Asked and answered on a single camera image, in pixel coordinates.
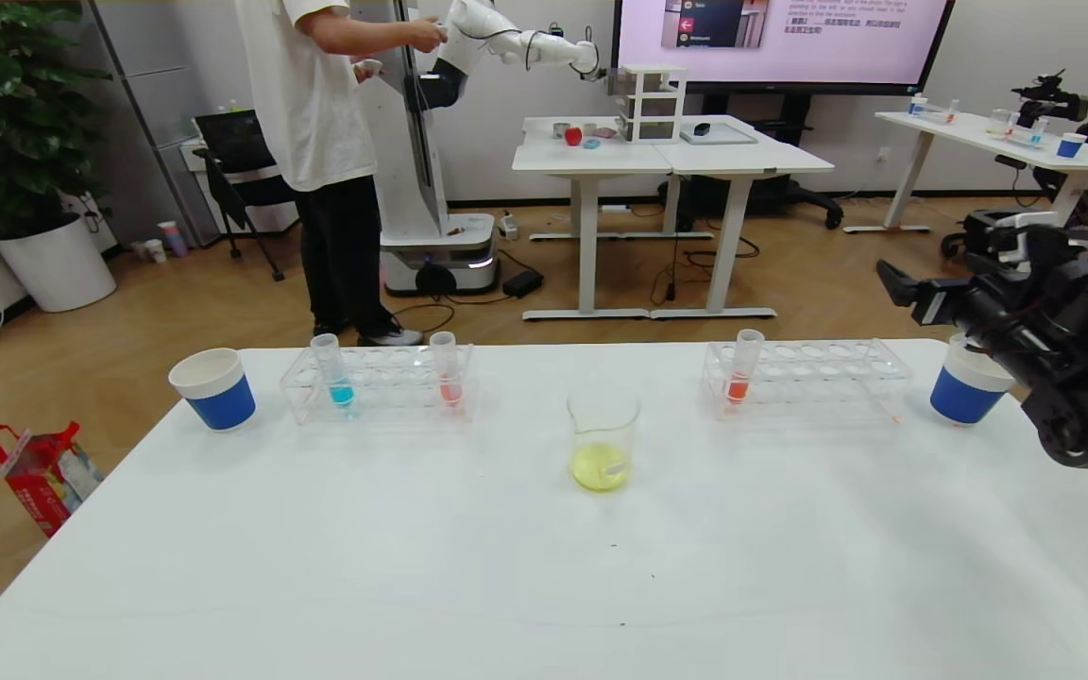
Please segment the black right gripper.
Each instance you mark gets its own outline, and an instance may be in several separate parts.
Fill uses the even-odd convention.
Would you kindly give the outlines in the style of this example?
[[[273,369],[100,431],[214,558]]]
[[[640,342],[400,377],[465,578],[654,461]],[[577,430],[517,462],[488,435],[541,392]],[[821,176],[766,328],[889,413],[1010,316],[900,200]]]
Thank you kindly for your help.
[[[1022,323],[1002,292],[986,277],[917,280],[885,259],[877,260],[875,272],[890,301],[911,307],[911,317],[920,326],[955,327],[985,345],[986,337],[1005,334]]]

